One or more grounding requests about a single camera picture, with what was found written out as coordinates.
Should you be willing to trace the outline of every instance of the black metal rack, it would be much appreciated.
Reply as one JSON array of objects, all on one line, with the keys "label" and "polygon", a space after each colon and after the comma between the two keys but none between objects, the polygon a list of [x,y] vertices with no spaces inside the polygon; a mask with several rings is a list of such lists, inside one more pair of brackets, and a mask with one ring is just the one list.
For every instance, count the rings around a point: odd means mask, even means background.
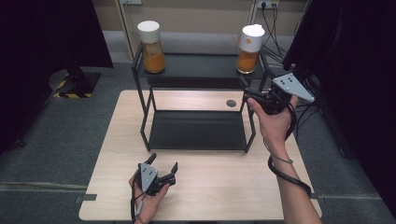
[{"label": "black metal rack", "polygon": [[[242,101],[243,92],[236,70],[237,55],[221,54],[182,54],[166,53],[166,68],[159,74],[148,73],[142,61],[142,47],[139,46],[132,65],[144,119],[140,133],[146,148],[155,149],[215,149],[245,150],[248,152],[256,134],[253,112]],[[267,62],[263,53],[252,74],[244,76],[247,82],[260,81],[262,89],[267,77]],[[145,101],[141,79],[146,78],[149,95]],[[162,110],[156,106],[154,89],[226,89],[240,90],[242,104],[239,110]],[[145,134],[150,107],[154,115],[150,137]],[[247,140],[243,121],[243,112],[247,111],[251,127],[251,136]]]}]

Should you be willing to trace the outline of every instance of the forearm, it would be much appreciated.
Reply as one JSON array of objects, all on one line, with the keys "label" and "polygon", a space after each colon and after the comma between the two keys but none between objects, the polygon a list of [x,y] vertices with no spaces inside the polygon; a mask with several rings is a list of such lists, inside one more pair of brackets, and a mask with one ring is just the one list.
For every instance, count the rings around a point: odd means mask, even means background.
[{"label": "forearm", "polygon": [[[279,158],[285,160],[289,158],[284,146],[277,146],[272,151]],[[278,159],[273,159],[273,162],[279,172],[295,179],[300,179],[291,163]],[[278,176],[276,178],[279,185],[285,223],[321,223],[318,213],[306,191]]]}]

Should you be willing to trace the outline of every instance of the white lid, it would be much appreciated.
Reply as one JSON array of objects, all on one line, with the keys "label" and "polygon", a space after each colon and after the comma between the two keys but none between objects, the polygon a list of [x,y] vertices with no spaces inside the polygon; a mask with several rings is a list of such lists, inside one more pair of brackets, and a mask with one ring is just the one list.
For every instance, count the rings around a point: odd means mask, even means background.
[{"label": "white lid", "polygon": [[142,21],[137,24],[140,40],[152,44],[160,40],[160,24],[156,21]]},{"label": "white lid", "polygon": [[257,52],[262,47],[262,37],[265,31],[259,24],[248,25],[242,29],[239,48],[247,52]]}]

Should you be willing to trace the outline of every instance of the handheld controller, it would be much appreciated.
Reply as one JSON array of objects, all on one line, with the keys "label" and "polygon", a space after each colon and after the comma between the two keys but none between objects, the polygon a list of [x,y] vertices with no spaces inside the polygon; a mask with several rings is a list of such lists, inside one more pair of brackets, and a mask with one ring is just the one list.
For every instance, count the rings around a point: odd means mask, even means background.
[{"label": "handheld controller", "polygon": [[175,173],[177,172],[177,162],[171,170],[169,175],[158,177],[158,170],[151,166],[157,157],[156,153],[153,153],[147,161],[139,163],[136,172],[136,183],[147,195],[156,195],[166,184],[175,185]]},{"label": "handheld controller", "polygon": [[252,90],[242,76],[240,76],[240,80],[244,88],[244,101],[248,98],[255,99],[268,115],[280,113],[290,104],[292,95],[310,103],[315,101],[315,98],[304,88],[293,73],[275,77],[268,92]]}]

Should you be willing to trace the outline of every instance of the round hole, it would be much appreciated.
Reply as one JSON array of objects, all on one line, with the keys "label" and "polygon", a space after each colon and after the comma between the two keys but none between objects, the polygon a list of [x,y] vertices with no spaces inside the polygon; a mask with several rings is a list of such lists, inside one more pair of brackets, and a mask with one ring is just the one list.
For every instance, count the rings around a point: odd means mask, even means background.
[{"label": "round hole", "polygon": [[235,106],[236,106],[236,101],[235,101],[235,100],[228,100],[228,101],[227,101],[227,106],[229,106],[229,107],[235,107]]}]

